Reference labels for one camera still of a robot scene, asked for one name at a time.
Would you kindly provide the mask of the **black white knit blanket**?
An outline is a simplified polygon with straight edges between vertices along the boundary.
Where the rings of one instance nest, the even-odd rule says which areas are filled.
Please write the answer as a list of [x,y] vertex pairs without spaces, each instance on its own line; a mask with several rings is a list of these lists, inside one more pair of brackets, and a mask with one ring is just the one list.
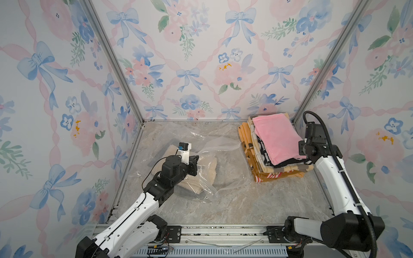
[[273,167],[273,168],[281,168],[281,167],[285,167],[287,165],[303,164],[305,162],[304,160],[291,158],[291,159],[283,161],[279,164],[273,164],[271,159],[270,159],[270,156],[269,156],[269,154],[268,154],[268,152],[265,148],[264,143],[262,142],[262,140],[259,137],[257,137],[257,142],[258,142],[258,145],[260,147],[260,153],[261,153],[264,165],[266,165],[266,166]]

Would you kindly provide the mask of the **pink fleece blanket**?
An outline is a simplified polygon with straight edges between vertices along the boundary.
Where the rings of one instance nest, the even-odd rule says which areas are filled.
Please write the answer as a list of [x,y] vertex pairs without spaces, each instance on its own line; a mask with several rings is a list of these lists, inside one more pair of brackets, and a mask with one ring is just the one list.
[[272,164],[277,165],[290,159],[304,160],[299,153],[302,138],[295,131],[285,114],[273,114],[252,118],[254,132],[264,143]]

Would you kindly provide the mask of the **clear plastic vacuum bag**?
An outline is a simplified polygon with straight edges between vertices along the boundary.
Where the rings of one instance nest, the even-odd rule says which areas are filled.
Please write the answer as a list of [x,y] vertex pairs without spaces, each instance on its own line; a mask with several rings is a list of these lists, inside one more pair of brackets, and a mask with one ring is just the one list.
[[214,192],[194,194],[182,187],[175,187],[179,197],[209,203],[216,202],[235,190],[247,186],[251,181],[251,172],[247,164],[240,139],[237,123],[219,122],[164,122],[147,126],[148,133],[139,145],[137,157],[128,176],[128,187],[140,190],[152,179],[151,169],[167,148],[179,143],[191,143],[193,153],[217,158]]

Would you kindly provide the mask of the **orange cartoon print blanket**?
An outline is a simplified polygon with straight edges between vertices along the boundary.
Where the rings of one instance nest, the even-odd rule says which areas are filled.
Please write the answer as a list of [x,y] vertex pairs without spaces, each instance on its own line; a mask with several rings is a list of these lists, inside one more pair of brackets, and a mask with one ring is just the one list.
[[252,172],[253,179],[256,183],[270,182],[275,180],[280,180],[282,178],[288,177],[298,177],[303,178],[305,172],[300,172],[297,170],[290,170],[287,172],[280,173],[264,173],[261,171],[261,166],[256,160],[255,151],[253,147],[253,141],[251,138],[251,131],[248,123],[244,122],[238,127],[238,134],[246,156],[247,163]]

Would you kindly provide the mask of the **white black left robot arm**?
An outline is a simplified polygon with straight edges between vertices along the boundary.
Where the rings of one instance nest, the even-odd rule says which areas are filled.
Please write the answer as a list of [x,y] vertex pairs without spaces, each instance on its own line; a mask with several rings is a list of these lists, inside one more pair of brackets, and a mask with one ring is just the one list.
[[167,240],[168,223],[155,215],[187,176],[197,175],[199,156],[171,155],[161,171],[144,187],[139,198],[113,224],[95,238],[84,237],[75,252],[77,258],[130,258],[151,242]]

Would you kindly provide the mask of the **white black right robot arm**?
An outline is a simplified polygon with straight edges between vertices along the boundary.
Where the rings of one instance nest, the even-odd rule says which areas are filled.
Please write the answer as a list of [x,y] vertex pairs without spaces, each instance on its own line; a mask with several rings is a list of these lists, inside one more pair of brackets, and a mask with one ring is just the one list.
[[384,231],[385,223],[372,215],[356,193],[347,175],[343,156],[331,143],[326,126],[307,122],[305,138],[299,142],[299,149],[315,165],[327,186],[333,216],[326,221],[289,216],[283,226],[267,227],[264,235],[270,243],[298,244],[296,251],[317,241],[329,248],[374,255],[376,241]]

